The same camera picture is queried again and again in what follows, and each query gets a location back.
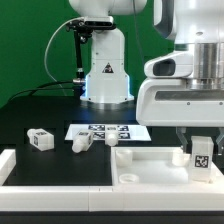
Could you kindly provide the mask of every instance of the green wall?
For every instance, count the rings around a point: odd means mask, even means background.
[[[163,40],[152,28],[152,0],[139,15],[137,23],[144,60],[172,51],[171,42]],[[68,0],[2,0],[0,1],[0,107],[19,91],[50,82],[43,65],[44,51],[53,32],[65,21],[78,15]],[[137,48],[134,16],[116,16],[115,21],[126,37],[126,72],[131,78],[131,93],[137,96],[145,79]],[[75,53],[72,33],[62,30],[49,53],[49,68],[57,80],[75,75]],[[85,71],[90,69],[90,44],[83,47]],[[38,92],[39,95],[62,95]]]

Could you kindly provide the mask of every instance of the paper sheet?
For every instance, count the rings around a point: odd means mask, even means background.
[[[145,126],[119,124],[117,127],[119,141],[151,141],[151,137]],[[83,129],[93,130],[94,140],[105,140],[105,124],[71,124],[65,140],[73,140],[74,136]]]

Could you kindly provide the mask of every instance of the black table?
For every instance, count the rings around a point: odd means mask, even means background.
[[[103,111],[83,107],[75,97],[18,97],[0,110],[0,153],[15,148],[17,165],[5,186],[109,186],[110,148],[94,142],[88,153],[74,154],[65,141],[71,123],[137,124],[135,107]],[[27,131],[43,128],[55,136],[55,148],[40,152],[29,144]],[[152,142],[119,146],[178,146],[175,128],[148,128]],[[194,129],[210,136],[216,129]],[[214,157],[223,168],[223,157]],[[1,212],[2,223],[223,223],[223,212]]]

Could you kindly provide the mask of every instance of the white cube with black markings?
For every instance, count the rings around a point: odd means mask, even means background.
[[[92,130],[80,130],[73,138],[72,150],[75,153],[87,151],[93,143]]]
[[[44,129],[30,129],[27,132],[30,139],[30,144],[38,148],[40,151],[45,151],[54,148],[54,135]]]
[[[209,182],[214,143],[210,137],[192,136],[192,155],[189,166],[191,180]]]
[[[118,144],[118,128],[117,125],[106,125],[105,128],[105,144],[111,147]]]

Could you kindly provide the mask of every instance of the black cable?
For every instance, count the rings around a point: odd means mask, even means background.
[[[135,35],[136,35],[139,54],[140,54],[140,57],[141,57],[143,68],[144,68],[145,60],[144,60],[143,50],[142,50],[142,46],[141,46],[140,38],[139,38],[139,29],[138,29],[138,23],[137,23],[137,18],[136,18],[137,13],[136,13],[136,7],[135,7],[135,0],[133,0],[133,9],[134,9],[134,22],[135,22]]]
[[[68,81],[48,82],[48,83],[45,83],[45,84],[42,84],[42,85],[38,86],[35,90],[31,91],[31,93],[29,93],[28,96],[32,96],[40,88],[45,88],[45,87],[48,87],[48,86],[54,86],[54,85],[58,85],[58,84],[69,84],[69,83],[73,83],[73,81],[72,80],[68,80]]]
[[[10,102],[11,100],[13,100],[16,96],[20,95],[20,94],[23,94],[23,93],[27,93],[27,92],[31,92],[31,91],[49,91],[49,90],[61,90],[61,88],[51,88],[51,89],[27,89],[27,90],[24,90],[24,91],[21,91],[21,92],[18,92],[16,94],[14,94],[13,96],[11,96],[9,99],[8,99],[8,102]]]

